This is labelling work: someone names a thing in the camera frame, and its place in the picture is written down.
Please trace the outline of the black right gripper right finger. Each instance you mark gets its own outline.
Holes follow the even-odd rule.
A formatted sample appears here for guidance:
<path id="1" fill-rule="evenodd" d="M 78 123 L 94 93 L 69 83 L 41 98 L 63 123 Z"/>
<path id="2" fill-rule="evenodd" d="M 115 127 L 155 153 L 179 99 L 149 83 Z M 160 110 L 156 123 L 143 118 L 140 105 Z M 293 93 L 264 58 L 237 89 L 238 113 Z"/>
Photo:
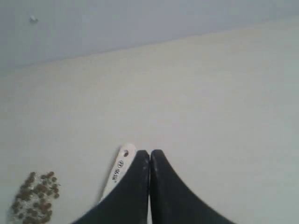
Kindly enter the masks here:
<path id="1" fill-rule="evenodd" d="M 149 194 L 153 224 L 232 223 L 186 186 L 159 149 L 150 155 Z"/>

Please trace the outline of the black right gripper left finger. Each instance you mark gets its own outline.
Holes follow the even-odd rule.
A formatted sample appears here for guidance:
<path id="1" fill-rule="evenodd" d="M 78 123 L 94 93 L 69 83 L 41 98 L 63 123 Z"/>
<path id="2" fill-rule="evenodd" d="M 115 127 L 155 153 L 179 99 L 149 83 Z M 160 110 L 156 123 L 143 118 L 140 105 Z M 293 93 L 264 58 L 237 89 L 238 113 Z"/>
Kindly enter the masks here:
<path id="1" fill-rule="evenodd" d="M 150 156 L 137 151 L 124 177 L 102 202 L 76 224 L 146 224 L 148 217 Z"/>

